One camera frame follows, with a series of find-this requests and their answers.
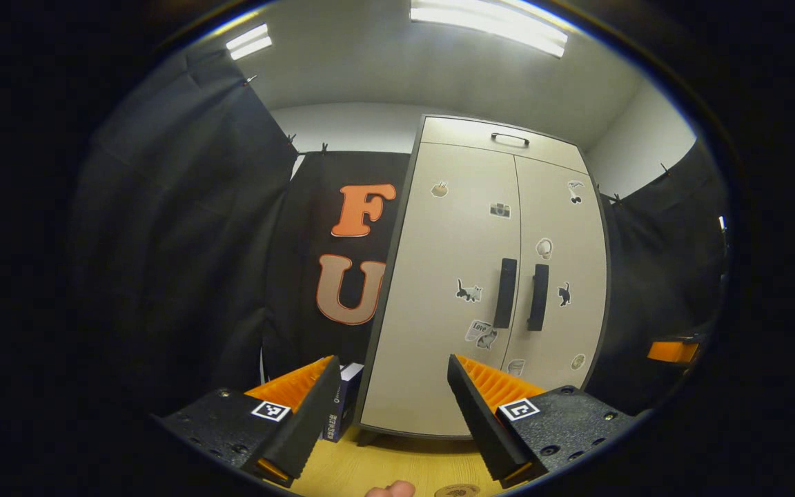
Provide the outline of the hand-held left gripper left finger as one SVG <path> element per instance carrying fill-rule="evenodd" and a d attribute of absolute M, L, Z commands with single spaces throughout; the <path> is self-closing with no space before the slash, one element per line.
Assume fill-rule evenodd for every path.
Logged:
<path fill-rule="evenodd" d="M 327 425 L 340 381 L 340 359 L 329 355 L 246 392 L 218 388 L 155 421 L 222 465 L 290 487 Z"/>

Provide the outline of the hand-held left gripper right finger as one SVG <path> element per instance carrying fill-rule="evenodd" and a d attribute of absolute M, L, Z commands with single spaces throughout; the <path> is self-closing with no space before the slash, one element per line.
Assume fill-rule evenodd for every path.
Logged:
<path fill-rule="evenodd" d="M 650 417 L 575 386 L 544 390 L 452 353 L 447 381 L 490 477 L 504 488 L 555 478 L 605 452 Z"/>

